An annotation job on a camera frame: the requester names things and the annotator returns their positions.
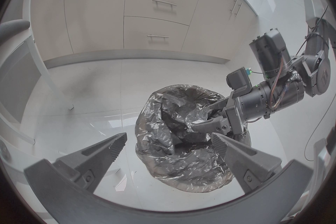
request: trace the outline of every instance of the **drawer handle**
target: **drawer handle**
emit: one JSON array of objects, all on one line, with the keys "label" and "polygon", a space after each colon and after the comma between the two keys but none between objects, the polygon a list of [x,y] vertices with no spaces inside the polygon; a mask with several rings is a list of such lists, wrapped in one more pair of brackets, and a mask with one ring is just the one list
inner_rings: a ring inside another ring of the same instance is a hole
[{"label": "drawer handle", "polygon": [[168,38],[169,36],[156,36],[156,35],[153,35],[153,34],[148,34],[147,35],[148,37],[163,37],[163,38]]},{"label": "drawer handle", "polygon": [[231,14],[232,14],[232,12],[233,12],[233,9],[235,8],[235,6],[236,6],[236,4],[237,4],[237,1],[238,1],[238,0],[234,0],[234,6],[233,6],[233,8],[232,8],[232,9],[230,9],[230,11],[231,11]]},{"label": "drawer handle", "polygon": [[154,2],[160,2],[160,3],[164,3],[164,4],[168,4],[168,5],[172,5],[172,6],[175,6],[177,7],[177,4],[175,3],[170,3],[170,2],[166,2],[166,1],[162,1],[162,0],[153,0]]},{"label": "drawer handle", "polygon": [[243,4],[243,3],[241,3],[241,4],[239,5],[238,11],[237,11],[237,13],[235,13],[236,16],[238,15],[240,8],[242,7],[242,4]]}]

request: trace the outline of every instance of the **white tile floor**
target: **white tile floor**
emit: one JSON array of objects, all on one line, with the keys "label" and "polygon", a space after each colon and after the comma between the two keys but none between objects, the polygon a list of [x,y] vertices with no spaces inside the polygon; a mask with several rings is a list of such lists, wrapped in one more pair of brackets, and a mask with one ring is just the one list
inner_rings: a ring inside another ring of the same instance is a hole
[{"label": "white tile floor", "polygon": [[[127,132],[128,141],[112,165],[120,170],[105,176],[95,194],[135,208],[155,211],[199,209],[243,195],[236,180],[210,193],[187,193],[154,179],[135,154],[134,127],[149,95],[168,85],[199,85],[227,96],[225,65],[166,59],[125,59],[70,64],[49,70],[74,109],[61,106],[43,79],[34,88],[21,129],[60,155]],[[252,145],[287,163],[270,121],[250,124]]]}]

